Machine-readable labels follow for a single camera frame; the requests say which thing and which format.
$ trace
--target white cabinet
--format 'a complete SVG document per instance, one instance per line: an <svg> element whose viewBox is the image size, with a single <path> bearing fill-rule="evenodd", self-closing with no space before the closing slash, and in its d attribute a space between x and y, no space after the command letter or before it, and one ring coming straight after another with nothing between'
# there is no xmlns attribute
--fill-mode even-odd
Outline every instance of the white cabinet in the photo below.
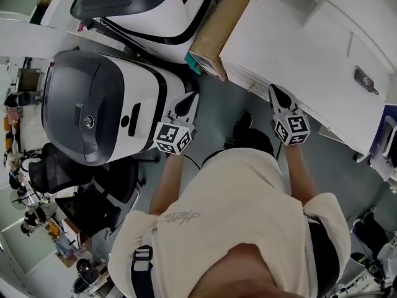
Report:
<svg viewBox="0 0 397 298"><path fill-rule="evenodd" d="M324 10L359 36L390 73L396 72L397 0L328 0Z"/></svg>
<svg viewBox="0 0 397 298"><path fill-rule="evenodd" d="M390 68L322 11L327 0L310 0L323 3L318 9L307 1L251 0L220 54L222 63L231 81L266 100L270 83L285 87L307 113L367 154L390 90ZM354 81L357 66L380 95Z"/></svg>
<svg viewBox="0 0 397 298"><path fill-rule="evenodd" d="M11 79L16 79L18 70L24 67L25 57L24 56L12 56L8 64L8 75Z"/></svg>

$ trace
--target person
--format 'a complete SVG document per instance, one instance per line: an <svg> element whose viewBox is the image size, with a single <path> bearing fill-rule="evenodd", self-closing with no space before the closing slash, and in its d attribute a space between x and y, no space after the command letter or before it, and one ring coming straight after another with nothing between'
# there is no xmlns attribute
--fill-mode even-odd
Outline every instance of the person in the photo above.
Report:
<svg viewBox="0 0 397 298"><path fill-rule="evenodd" d="M52 218L58 208L55 202L45 204L36 202L29 207L30 209L25 213L24 222L20 226L22 233L27 236L30 236L38 225Z"/></svg>
<svg viewBox="0 0 397 298"><path fill-rule="evenodd" d="M4 105L10 108L38 105L41 100L41 95L40 91L9 93L4 101Z"/></svg>
<svg viewBox="0 0 397 298"><path fill-rule="evenodd" d="M153 245L155 297L317 297L308 223L326 228L335 254L328 263L338 266L334 281L340 277L350 235L335 195L318 194L297 145L285 147L287 195L269 138L251 125L245 112L227 150L209 158L181 196L184 156L168 157L148 213L126 216L110 254L110 276L126 297L140 298L132 271L144 240Z"/></svg>
<svg viewBox="0 0 397 298"><path fill-rule="evenodd" d="M389 242L385 230L375 220L375 211L376 207L372 206L355 219L351 232L372 251L372 259L380 263L383 271L383 285L389 287L397 276L397 248Z"/></svg>
<svg viewBox="0 0 397 298"><path fill-rule="evenodd" d="M40 161L40 149L29 150L24 153L5 153L6 169L9 174L10 187L27 191L26 185L30 181L29 163Z"/></svg>

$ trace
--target gray floor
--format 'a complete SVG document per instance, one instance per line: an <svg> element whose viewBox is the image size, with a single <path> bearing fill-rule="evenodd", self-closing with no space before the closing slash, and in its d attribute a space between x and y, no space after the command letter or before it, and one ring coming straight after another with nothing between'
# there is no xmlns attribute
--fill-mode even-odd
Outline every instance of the gray floor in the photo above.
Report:
<svg viewBox="0 0 397 298"><path fill-rule="evenodd" d="M222 83L209 75L198 78L200 85L200 105L196 118L197 134L186 154L199 165L212 152L221 150L223 143L230 138L234 123L243 110L251 111L254 117L253 127L265 132L277 151L276 139L270 121L273 116L270 104L261 98L247 93L243 88L227 82ZM375 218L389 231L397 228L397 196L392 194L388 185L369 167L367 162L357 164L353 161L354 152L347 146L328 139L316 132L319 123L310 120L312 134L302 146L306 161L318 185L320 192L332 192L337 196L349 225L361 211L377 204ZM158 151L147 151L142 158L154 158ZM141 175L146 177L146 185L141 189L141 198L136 209L147 211L151 196L159 182L164 165L164 155L158 164L141 164ZM283 149L279 165L288 184L288 169ZM197 174L198 169L186 159L182 178L182 189ZM124 216L130 206L120 205ZM107 256L114 242L116 231L105 242L103 233L94 237L94 249L97 256ZM362 245L352 236L352 250L363 252Z"/></svg>
<svg viewBox="0 0 397 298"><path fill-rule="evenodd" d="M24 150L42 148L49 142L44 130L38 131L38 127L42 129L41 109L41 105L25 106L22 109L20 145Z"/></svg>

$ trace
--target black shoe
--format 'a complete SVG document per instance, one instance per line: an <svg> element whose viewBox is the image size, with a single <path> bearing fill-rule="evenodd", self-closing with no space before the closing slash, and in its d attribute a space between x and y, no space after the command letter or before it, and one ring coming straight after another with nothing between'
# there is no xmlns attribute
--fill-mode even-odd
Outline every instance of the black shoe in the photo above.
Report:
<svg viewBox="0 0 397 298"><path fill-rule="evenodd" d="M243 114L240 117L240 120L237 122L239 123L243 128L249 129L252 126L252 115L250 112L243 112Z"/></svg>
<svg viewBox="0 0 397 298"><path fill-rule="evenodd" d="M364 214L362 214L362 215L360 216L360 218L364 221L365 218L366 218L369 214L375 213L376 210L377 210L377 207L374 206L374 205L371 205L371 207L370 207L369 209L366 209L366 210L365 210Z"/></svg>
<svg viewBox="0 0 397 298"><path fill-rule="evenodd" d="M234 143L233 142L225 142L223 144L223 149L224 150L229 150L229 149L232 149L232 148L234 148Z"/></svg>
<svg viewBox="0 0 397 298"><path fill-rule="evenodd" d="M350 233L351 233L351 234L353 234L354 226L355 226L357 223L359 223L359 222L362 222L362 219L355 219L355 220L354 220L353 225L352 225L352 227L350 228Z"/></svg>

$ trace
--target chair backrest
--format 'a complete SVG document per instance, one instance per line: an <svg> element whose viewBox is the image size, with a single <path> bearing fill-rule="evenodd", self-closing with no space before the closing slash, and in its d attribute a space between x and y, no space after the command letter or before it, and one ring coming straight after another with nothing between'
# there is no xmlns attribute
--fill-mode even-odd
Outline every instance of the chair backrest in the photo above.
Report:
<svg viewBox="0 0 397 298"><path fill-rule="evenodd" d="M109 169L96 167L95 181L116 200L127 203L134 193L138 182L136 159L131 156L109 163Z"/></svg>
<svg viewBox="0 0 397 298"><path fill-rule="evenodd" d="M16 177L9 173L8 174L9 180L8 183L10 184L10 187L13 188L14 190L18 190L22 187L21 183L16 179Z"/></svg>
<svg viewBox="0 0 397 298"><path fill-rule="evenodd" d="M100 230L113 228L120 215L120 208L111 203L93 185L73 197L55 199L60 209L87 237Z"/></svg>
<svg viewBox="0 0 397 298"><path fill-rule="evenodd" d="M29 163L32 187L41 193L56 193L71 186L92 181L95 167L81 165L66 156L52 143L43 147L42 160Z"/></svg>

